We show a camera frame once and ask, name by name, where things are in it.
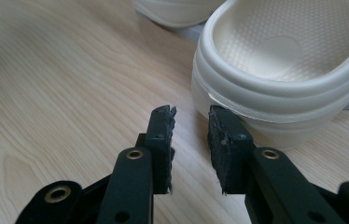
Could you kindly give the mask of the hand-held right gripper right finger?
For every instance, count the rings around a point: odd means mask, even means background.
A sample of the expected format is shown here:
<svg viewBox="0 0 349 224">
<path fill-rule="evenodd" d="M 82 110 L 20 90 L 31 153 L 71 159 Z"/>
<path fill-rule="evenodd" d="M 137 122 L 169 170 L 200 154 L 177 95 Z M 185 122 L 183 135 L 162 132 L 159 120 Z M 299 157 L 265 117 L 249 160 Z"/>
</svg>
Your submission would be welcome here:
<svg viewBox="0 0 349 224">
<path fill-rule="evenodd" d="M 245 164 L 255 148 L 240 118 L 227 108 L 211 105 L 208 146 L 223 194 L 245 194 Z"/>
</svg>

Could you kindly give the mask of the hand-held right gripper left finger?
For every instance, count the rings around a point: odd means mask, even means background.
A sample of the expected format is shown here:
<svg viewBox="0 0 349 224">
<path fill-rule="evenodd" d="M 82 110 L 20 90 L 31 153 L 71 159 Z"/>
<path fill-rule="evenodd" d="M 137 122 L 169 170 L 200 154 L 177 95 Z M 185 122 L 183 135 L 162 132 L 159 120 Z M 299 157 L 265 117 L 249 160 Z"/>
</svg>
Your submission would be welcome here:
<svg viewBox="0 0 349 224">
<path fill-rule="evenodd" d="M 172 136 L 176 108 L 162 105 L 151 114 L 145 133 L 140 133 L 136 145 L 148 149 L 152 156 L 153 193 L 167 194 L 172 190 L 172 161 L 175 150 Z"/>
</svg>

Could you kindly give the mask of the cream perforated clog shoe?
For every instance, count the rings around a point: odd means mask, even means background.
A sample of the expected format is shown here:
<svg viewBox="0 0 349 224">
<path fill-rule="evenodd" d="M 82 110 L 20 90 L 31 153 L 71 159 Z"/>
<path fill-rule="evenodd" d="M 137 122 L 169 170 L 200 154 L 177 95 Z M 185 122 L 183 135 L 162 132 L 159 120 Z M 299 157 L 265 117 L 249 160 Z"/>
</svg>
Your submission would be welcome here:
<svg viewBox="0 0 349 224">
<path fill-rule="evenodd" d="M 226 0 L 132 0 L 133 8 L 159 25 L 190 27 L 206 21 Z"/>
<path fill-rule="evenodd" d="M 259 145 L 306 142 L 349 105 L 349 0 L 226 0 L 203 27 L 191 92 Z"/>
</svg>

